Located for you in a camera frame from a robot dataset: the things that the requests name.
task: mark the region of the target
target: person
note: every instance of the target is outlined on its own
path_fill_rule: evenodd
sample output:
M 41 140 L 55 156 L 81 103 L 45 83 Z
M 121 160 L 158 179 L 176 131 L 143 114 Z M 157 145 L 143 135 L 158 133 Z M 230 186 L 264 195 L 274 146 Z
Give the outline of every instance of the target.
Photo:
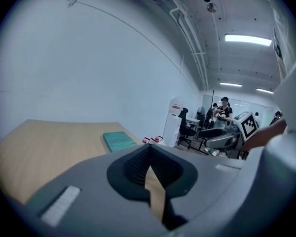
M 273 123 L 275 123 L 276 121 L 278 121 L 280 118 L 282 118 L 282 113 L 280 111 L 277 111 L 274 119 L 272 120 L 272 122 L 270 123 L 270 125 L 272 125 Z
M 212 107 L 212 113 L 211 113 L 211 120 L 210 120 L 210 123 L 207 127 L 207 129 L 211 129 L 214 127 L 214 124 L 217 120 L 217 118 L 215 117 L 214 115 L 214 111 L 218 108 L 218 105 L 216 103 L 213 103 L 213 107 Z
M 216 115 L 215 127 L 225 127 L 225 122 L 232 119 L 232 108 L 229 104 L 229 99 L 223 97 L 221 99 L 222 106 L 219 106 L 216 110 L 213 111 L 213 115 Z
M 255 121 L 256 121 L 257 126 L 258 126 L 258 128 L 259 128 L 259 127 L 260 127 L 260 122 L 261 122 L 261 120 L 260 120 L 260 118 L 259 118 L 259 113 L 258 113 L 258 112 L 256 112 L 256 114 L 255 114 Z
M 268 0 L 273 10 L 275 26 L 273 29 L 274 44 L 281 83 L 296 68 L 296 19 L 290 9 L 281 0 Z M 242 151 L 266 146 L 276 135 L 286 133 L 287 124 L 284 118 L 277 119 L 270 126 L 259 129 L 244 145 Z

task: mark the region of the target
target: black t-shirt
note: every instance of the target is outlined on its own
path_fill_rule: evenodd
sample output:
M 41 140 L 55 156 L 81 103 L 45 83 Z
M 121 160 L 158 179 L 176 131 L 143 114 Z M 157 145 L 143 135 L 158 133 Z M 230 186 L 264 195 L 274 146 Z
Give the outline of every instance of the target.
M 219 106 L 218 109 L 222 110 L 222 112 L 219 113 L 222 118 L 228 118 L 229 114 L 232 113 L 232 108 L 229 106 L 226 109 L 224 109 L 223 106 Z

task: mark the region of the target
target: fluorescent light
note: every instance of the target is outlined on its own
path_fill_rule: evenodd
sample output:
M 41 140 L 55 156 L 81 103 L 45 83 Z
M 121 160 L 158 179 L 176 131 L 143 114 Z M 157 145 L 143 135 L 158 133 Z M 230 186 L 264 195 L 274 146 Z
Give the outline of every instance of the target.
M 274 92 L 269 91 L 269 90 L 265 90 L 265 89 L 259 89 L 259 88 L 257 88 L 257 90 L 258 90 L 258 91 L 263 91 L 263 92 L 266 92 L 266 93 L 274 94 Z
M 229 86 L 236 86 L 236 87 L 241 87 L 241 84 L 233 84 L 233 83 L 227 83 L 227 82 L 221 82 L 221 85 L 229 85 Z
M 267 45 L 267 46 L 270 46 L 272 43 L 272 40 L 270 39 L 259 38 L 259 37 L 248 36 L 248 35 L 238 35 L 238 34 L 226 34 L 225 41 L 249 42 L 249 43 L 261 44 L 261 45 Z

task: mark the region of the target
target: teal book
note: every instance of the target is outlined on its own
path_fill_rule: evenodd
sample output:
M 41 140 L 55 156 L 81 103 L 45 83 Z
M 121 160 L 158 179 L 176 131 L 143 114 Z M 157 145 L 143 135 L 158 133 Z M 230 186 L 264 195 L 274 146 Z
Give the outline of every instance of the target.
M 137 145 L 125 132 L 103 133 L 103 138 L 110 152 L 116 152 Z

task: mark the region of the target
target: desk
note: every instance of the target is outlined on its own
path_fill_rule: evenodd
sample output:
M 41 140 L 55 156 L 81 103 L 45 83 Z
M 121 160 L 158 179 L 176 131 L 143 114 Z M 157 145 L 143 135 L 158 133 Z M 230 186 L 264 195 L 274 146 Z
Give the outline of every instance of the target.
M 0 142 L 2 191 L 25 204 L 43 185 L 78 162 L 108 154 L 103 133 L 119 131 L 143 144 L 117 122 L 23 122 Z M 161 220 L 165 191 L 151 168 L 145 188 L 150 190 L 151 210 Z
M 195 127 L 195 131 L 197 131 L 198 123 L 199 123 L 199 120 L 198 120 L 198 119 L 194 119 L 194 118 L 186 118 L 186 121 L 189 122 L 189 123 L 195 124 L 195 125 L 196 125 L 196 127 Z

